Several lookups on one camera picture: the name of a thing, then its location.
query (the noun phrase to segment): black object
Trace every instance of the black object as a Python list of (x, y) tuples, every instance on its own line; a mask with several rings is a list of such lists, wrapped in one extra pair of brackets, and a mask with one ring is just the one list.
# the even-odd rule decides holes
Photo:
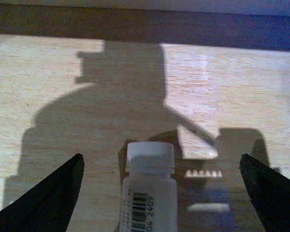
[(267, 232), (290, 232), (290, 180), (248, 154), (240, 171), (257, 214)]
[(76, 154), (0, 211), (0, 232), (65, 232), (83, 174), (83, 155)]

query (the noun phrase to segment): wooden table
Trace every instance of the wooden table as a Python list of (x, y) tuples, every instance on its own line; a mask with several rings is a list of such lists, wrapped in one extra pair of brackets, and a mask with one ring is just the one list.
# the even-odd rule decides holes
[(68, 231), (114, 232), (119, 150), (174, 130), (179, 231), (263, 231), (238, 165), (290, 178), (290, 17), (0, 5), (0, 210), (82, 153)]

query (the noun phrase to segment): barcode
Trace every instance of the barcode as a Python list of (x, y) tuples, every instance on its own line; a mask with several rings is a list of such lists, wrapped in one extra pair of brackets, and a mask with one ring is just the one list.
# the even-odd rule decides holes
[(133, 193), (131, 232), (146, 232), (146, 200), (147, 193)]

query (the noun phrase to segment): white cap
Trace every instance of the white cap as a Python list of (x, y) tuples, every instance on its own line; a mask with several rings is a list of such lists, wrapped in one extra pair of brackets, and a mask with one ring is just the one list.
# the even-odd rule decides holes
[(130, 143), (127, 168), (138, 173), (174, 173), (174, 146), (163, 142)]

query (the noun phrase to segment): label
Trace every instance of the label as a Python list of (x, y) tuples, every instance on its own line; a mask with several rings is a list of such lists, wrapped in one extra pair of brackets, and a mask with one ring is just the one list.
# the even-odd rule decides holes
[(154, 207), (153, 197), (129, 189), (122, 203), (120, 232), (152, 232)]

